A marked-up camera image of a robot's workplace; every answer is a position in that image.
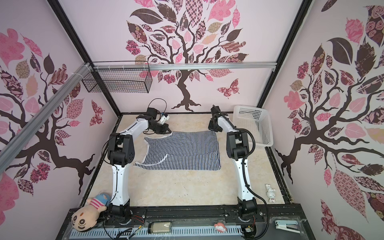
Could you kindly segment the navy striped tank top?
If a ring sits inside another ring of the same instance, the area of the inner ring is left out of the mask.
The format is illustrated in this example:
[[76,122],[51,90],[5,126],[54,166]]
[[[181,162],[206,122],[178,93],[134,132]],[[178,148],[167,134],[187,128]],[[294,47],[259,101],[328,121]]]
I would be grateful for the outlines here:
[[147,153],[135,166],[159,171],[218,171],[221,169],[217,134],[213,131],[172,132],[165,137],[145,137]]

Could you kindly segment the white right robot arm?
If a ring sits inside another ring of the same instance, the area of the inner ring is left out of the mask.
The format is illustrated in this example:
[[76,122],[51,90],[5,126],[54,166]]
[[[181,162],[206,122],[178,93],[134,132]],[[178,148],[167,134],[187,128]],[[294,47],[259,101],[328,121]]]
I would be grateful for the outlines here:
[[257,213],[257,197],[250,185],[248,157],[255,150],[249,147],[249,131],[236,127],[218,106],[211,108],[212,117],[208,129],[216,133],[226,133],[226,152],[233,160],[238,180],[238,214],[241,219]]

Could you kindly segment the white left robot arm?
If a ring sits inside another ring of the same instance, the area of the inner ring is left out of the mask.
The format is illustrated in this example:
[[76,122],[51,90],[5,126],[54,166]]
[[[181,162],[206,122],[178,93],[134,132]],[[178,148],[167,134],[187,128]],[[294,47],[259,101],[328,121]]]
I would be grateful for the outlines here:
[[166,135],[172,131],[166,121],[167,113],[147,108],[143,115],[136,117],[126,129],[112,133],[108,141],[107,157],[113,170],[113,196],[107,211],[113,217],[131,218],[130,197],[128,192],[129,167],[135,158],[135,139],[147,130],[155,134]]

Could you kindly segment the white plastic laundry basket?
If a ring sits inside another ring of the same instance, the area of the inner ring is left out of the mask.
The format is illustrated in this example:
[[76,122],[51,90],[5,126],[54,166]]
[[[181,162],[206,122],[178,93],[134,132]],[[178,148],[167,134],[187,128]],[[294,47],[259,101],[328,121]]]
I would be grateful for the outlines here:
[[247,129],[252,133],[256,148],[273,146],[272,122],[267,110],[237,105],[234,108],[232,122],[237,128]]

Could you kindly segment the small white rabbit figurine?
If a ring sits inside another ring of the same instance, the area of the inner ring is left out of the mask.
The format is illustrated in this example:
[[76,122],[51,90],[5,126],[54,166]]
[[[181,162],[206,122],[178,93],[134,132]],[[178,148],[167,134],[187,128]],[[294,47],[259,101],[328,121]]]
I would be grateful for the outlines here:
[[269,184],[265,184],[266,187],[266,195],[269,198],[270,203],[276,203],[276,190],[271,187]]

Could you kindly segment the plush doll striped shirt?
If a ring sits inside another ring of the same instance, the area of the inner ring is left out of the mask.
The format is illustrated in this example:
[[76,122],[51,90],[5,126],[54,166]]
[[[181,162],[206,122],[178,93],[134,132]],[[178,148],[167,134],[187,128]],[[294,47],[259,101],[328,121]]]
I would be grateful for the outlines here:
[[87,199],[86,205],[78,209],[71,218],[71,224],[78,232],[88,231],[93,228],[102,212],[107,210],[112,197],[101,193],[93,198]]

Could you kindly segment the white stapler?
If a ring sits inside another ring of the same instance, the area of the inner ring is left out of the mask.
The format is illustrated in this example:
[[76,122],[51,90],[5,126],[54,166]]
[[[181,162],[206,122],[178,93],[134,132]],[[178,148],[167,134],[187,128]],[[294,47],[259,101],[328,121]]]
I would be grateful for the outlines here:
[[300,234],[299,223],[294,220],[275,220],[275,228],[286,232]]

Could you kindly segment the aluminium rail back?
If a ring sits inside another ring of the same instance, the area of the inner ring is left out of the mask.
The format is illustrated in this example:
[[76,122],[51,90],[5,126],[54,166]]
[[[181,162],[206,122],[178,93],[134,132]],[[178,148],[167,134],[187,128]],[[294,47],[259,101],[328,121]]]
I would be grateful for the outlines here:
[[96,65],[94,70],[114,69],[128,70],[149,70],[149,71],[172,71],[172,70],[213,70],[213,69],[275,69],[276,62],[241,62],[241,63],[210,63],[210,64],[142,64],[136,65]]

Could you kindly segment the aluminium rail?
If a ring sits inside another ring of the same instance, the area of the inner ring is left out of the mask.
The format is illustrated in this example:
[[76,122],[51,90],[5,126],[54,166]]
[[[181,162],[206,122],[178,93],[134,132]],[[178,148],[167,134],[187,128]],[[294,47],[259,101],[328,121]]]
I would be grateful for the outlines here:
[[23,147],[38,132],[45,121],[53,114],[54,110],[64,101],[67,95],[75,86],[90,73],[92,67],[89,63],[83,63],[54,94],[40,111],[27,122],[27,124],[1,151],[1,173],[3,173],[10,163],[16,158]]
[[213,70],[213,69],[275,69],[276,62],[241,62],[241,63],[210,63],[210,64],[142,64],[136,65],[96,65],[94,70],[114,69],[128,70],[149,70],[149,71],[172,71],[172,70]]

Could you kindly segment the beige box on rail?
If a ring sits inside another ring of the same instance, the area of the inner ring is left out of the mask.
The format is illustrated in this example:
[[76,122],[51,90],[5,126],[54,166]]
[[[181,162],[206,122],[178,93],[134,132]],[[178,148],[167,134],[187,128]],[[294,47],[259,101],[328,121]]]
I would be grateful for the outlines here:
[[148,234],[167,234],[172,229],[171,222],[150,223],[148,226]]

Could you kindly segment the pink toy on rail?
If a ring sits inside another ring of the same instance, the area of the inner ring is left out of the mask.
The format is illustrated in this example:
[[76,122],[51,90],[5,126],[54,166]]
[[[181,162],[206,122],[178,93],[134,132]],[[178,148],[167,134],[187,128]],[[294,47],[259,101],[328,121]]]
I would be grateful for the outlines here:
[[223,223],[216,223],[214,224],[215,230],[219,233],[225,233],[227,232],[227,228]]

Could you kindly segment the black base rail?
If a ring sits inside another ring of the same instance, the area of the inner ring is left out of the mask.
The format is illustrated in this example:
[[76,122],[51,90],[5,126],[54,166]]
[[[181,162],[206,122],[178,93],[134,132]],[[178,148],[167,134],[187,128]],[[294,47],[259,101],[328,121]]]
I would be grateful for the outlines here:
[[[97,224],[78,232],[71,224],[71,209],[55,237],[57,240],[313,240],[315,235],[299,204],[258,206],[257,213],[241,219],[236,205],[132,207],[132,217],[124,220],[101,214]],[[277,230],[275,220],[294,220],[300,234]],[[171,222],[167,234],[148,234],[150,223]],[[219,233],[214,224],[223,223]]]

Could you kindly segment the black right corner frame post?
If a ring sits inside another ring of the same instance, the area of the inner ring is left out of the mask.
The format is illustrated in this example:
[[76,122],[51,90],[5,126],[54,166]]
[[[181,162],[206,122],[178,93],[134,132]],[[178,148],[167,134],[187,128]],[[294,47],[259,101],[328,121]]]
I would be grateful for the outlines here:
[[268,98],[268,95],[271,92],[273,85],[274,85],[274,83],[275,83],[275,81],[276,81],[276,79],[280,73],[280,70],[283,67],[283,64],[284,64],[284,62],[285,62],[285,60],[289,54],[289,51],[291,50],[291,47],[294,43],[294,40],[296,39],[298,32],[301,29],[308,12],[310,11],[312,3],[313,3],[312,0],[302,1],[300,8],[298,10],[298,13],[296,14],[296,17],[293,21],[293,24],[290,28],[290,31],[289,31],[289,33],[286,37],[286,40],[283,44],[283,47],[282,47],[282,49],[278,55],[277,65],[274,68],[274,70],[272,71],[272,73],[270,74],[270,76],[269,76],[269,78],[265,84],[265,87],[262,91],[262,94],[261,94],[260,99],[259,99],[258,104],[257,104],[258,108],[262,108],[265,105],[267,98]]

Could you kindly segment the black corner frame post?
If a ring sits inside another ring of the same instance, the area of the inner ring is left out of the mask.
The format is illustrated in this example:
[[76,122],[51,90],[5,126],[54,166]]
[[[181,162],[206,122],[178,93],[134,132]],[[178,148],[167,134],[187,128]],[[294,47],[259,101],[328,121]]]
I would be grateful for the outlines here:
[[[82,60],[90,64],[90,66],[93,68],[95,65],[93,64],[92,59],[90,58],[87,50],[85,49],[82,41],[80,40],[78,34],[76,33],[74,27],[72,26],[70,20],[68,19],[64,9],[62,8],[61,4],[57,0],[47,0],[48,4],[50,5],[51,9],[55,13],[56,17],[58,18],[59,22],[61,23],[62,27],[66,31],[68,37],[72,41],[74,47],[76,48],[77,52],[79,53]],[[113,99],[112,95],[107,90],[107,87],[105,83],[103,82],[100,74],[98,72],[92,72],[94,79],[97,83],[97,85],[100,87],[102,93],[104,94],[107,102],[109,103],[110,107],[114,111],[117,117],[121,117],[122,113],[119,110],[115,100]]]
[[293,24],[290,28],[290,31],[289,31],[289,33],[286,37],[286,40],[283,44],[283,47],[282,47],[282,49],[278,55],[277,65],[274,68],[274,70],[272,71],[272,73],[270,74],[270,76],[269,76],[269,78],[265,84],[265,87],[262,91],[262,94],[261,94],[260,99],[259,99],[258,104],[257,104],[258,108],[262,108],[265,105],[267,98],[268,98],[268,95],[271,92],[273,85],[274,85],[274,83],[275,83],[275,81],[276,81],[276,79],[280,73],[280,70],[283,67],[283,64],[284,64],[284,62],[285,62],[285,60],[289,54],[289,51],[291,50],[291,47],[294,43],[294,40],[296,39],[298,32],[301,29],[308,12],[310,11],[312,3],[313,3],[312,0],[302,1],[300,8],[298,10],[298,13],[296,14],[296,17],[293,21]]

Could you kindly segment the aluminium rail left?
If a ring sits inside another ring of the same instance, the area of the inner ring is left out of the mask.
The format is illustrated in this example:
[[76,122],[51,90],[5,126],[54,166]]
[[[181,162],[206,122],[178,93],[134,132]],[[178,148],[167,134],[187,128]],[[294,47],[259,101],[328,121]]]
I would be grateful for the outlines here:
[[23,147],[38,132],[45,121],[53,114],[54,110],[64,101],[67,95],[75,86],[90,73],[92,67],[89,63],[83,63],[54,94],[40,111],[27,122],[27,124],[1,151],[1,173],[3,173],[10,163],[16,158]]

